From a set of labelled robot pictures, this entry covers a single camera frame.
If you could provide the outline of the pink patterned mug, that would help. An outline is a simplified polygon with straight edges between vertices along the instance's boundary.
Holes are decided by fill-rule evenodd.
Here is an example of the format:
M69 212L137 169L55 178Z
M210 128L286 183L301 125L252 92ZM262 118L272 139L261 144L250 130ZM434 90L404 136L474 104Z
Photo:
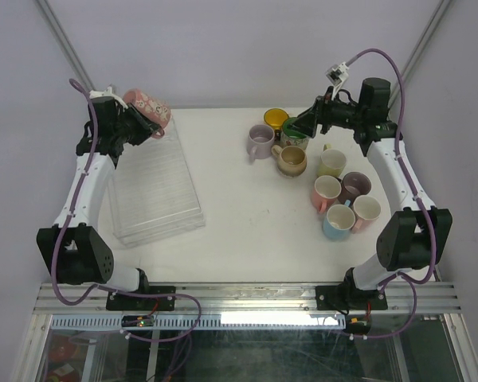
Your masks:
M138 88L127 91L123 96L123 101L126 104L133 105L140 114L160 126L152 134L152 138L161 139L165 135L165 129L171 119L171 109L167 103L148 95Z

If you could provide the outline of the lavender mug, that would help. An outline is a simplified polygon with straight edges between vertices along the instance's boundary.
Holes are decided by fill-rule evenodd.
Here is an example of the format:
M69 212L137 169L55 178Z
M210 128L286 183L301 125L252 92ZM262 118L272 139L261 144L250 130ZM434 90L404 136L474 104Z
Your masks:
M275 131L268 125L260 124L249 130L247 153L251 163L269 158L275 141Z

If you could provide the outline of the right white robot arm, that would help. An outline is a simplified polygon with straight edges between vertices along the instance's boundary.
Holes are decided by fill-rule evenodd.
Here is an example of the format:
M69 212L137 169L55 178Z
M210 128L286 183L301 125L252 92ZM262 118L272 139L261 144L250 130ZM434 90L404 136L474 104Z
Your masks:
M392 217L380 233L375 253L350 268L343 281L324 295L336 310L363 308L383 294L391 280L426 269L424 284L441 260L453 218L424 192L406 157L399 125L388 118L390 82L370 77L362 82L358 101L343 102L329 87L293 120L292 129L314 138L331 127L353 130L354 141L374 167L389 201Z

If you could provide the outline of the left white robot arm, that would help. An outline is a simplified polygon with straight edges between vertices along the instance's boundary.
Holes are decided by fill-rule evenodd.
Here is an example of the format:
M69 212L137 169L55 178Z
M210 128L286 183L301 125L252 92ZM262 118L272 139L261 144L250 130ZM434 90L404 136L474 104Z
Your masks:
M88 113L84 135L76 146L76 172L69 195L53 225L37 232L37 246L55 295L65 305L75 306L82 300L67 299L59 286L87 283L123 291L130 307L142 309L151 300L144 271L118 264L97 224L104 193L124 147L163 137L171 111L161 101L131 90L124 97L92 92Z

